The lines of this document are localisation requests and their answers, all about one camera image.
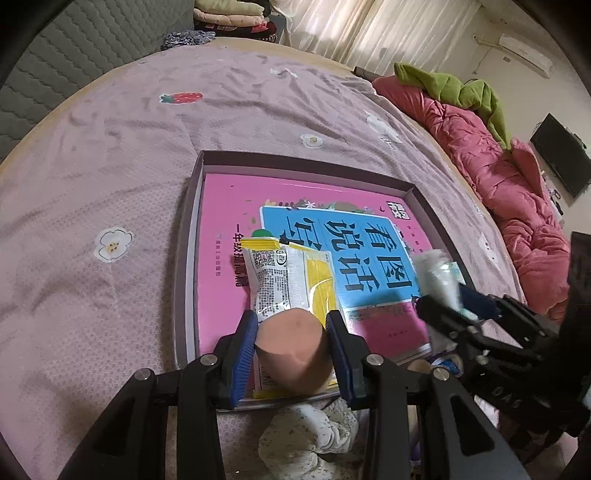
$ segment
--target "screw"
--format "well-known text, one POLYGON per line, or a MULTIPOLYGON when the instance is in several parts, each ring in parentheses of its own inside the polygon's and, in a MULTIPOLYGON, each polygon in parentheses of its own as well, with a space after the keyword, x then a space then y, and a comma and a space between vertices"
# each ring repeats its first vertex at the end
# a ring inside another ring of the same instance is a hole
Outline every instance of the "screw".
POLYGON ((152 375, 152 371, 149 368, 140 368, 134 373, 134 378, 142 381, 149 379, 150 375, 152 375))
POLYGON ((217 363, 217 355, 214 355, 213 353, 207 353, 206 355, 203 355, 199 361, 202 365, 210 367, 217 363))
POLYGON ((367 363, 375 367, 379 367, 381 364, 384 363, 384 357, 378 355, 377 353, 370 353, 367 357, 365 357, 365 360, 367 361, 367 363))
POLYGON ((441 380, 444 382, 449 380, 449 370, 447 368, 437 367, 437 368, 434 368, 433 372, 431 372, 431 373, 438 380, 441 380))
POLYGON ((479 365, 486 365, 488 363, 488 358, 485 355, 477 355, 475 360, 479 365))

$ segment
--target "pink foam sponge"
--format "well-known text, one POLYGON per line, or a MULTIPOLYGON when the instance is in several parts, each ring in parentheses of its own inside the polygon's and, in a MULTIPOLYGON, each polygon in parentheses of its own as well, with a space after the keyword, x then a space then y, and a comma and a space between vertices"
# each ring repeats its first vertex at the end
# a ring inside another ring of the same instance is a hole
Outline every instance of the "pink foam sponge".
POLYGON ((307 310, 276 313, 259 325, 256 354, 269 376, 294 393, 322 392, 332 376, 328 337, 307 310))

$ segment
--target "green blanket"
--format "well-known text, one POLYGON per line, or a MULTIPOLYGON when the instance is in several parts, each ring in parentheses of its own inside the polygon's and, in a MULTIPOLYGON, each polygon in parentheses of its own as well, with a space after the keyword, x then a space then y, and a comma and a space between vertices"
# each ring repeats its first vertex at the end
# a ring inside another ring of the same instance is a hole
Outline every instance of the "green blanket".
POLYGON ((511 136, 505 126, 501 102, 484 80, 464 85, 459 78, 448 73, 429 73, 406 63, 395 63, 394 72, 400 83, 419 87, 438 102, 472 110, 503 150, 511 148, 511 136))

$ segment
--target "folded blanket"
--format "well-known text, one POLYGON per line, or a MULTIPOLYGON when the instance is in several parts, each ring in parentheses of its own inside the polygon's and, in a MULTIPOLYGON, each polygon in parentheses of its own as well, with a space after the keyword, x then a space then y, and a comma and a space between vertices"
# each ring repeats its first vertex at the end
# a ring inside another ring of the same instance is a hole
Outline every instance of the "folded blanket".
POLYGON ((373 86, 443 147, 491 212, 529 307, 560 320, 569 292, 570 245, 529 145, 514 138, 511 152, 503 151, 473 112, 433 100, 396 77, 376 79, 373 86))
POLYGON ((250 2, 238 0, 195 0, 195 8, 202 12, 218 15, 262 15, 264 8, 250 2))
POLYGON ((472 110, 485 123, 503 150, 511 147, 511 136, 506 130, 501 103, 484 80, 474 80, 464 85, 459 78, 448 73, 429 73, 406 63, 395 63, 394 72, 403 85, 419 87, 438 102, 472 110))
POLYGON ((215 23, 227 27, 254 27, 265 21, 262 15, 216 15, 202 12, 198 8, 193 9, 193 18, 204 23, 215 23))
POLYGON ((254 27, 228 27, 225 25, 204 23, 198 20, 195 20, 194 25, 195 30, 215 32, 217 37, 252 38, 253 40, 274 42, 276 37, 270 37, 277 33, 277 27, 273 22, 267 22, 267 27, 265 30, 261 30, 262 25, 255 25, 254 27))

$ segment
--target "yellow snack package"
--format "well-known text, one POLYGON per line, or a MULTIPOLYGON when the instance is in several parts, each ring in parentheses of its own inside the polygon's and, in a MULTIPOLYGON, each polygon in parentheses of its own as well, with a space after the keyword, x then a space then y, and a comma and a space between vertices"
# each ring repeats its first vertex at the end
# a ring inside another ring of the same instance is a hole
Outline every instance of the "yellow snack package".
MULTIPOLYGON (((297 307, 314 314, 326 327, 329 311, 342 312, 330 252, 283 245, 271 237, 243 238, 241 245, 251 288, 251 309, 257 313, 259 323, 297 307)), ((333 376, 330 385, 335 383, 333 376)), ((286 394, 261 368, 255 355, 254 397, 286 394)))

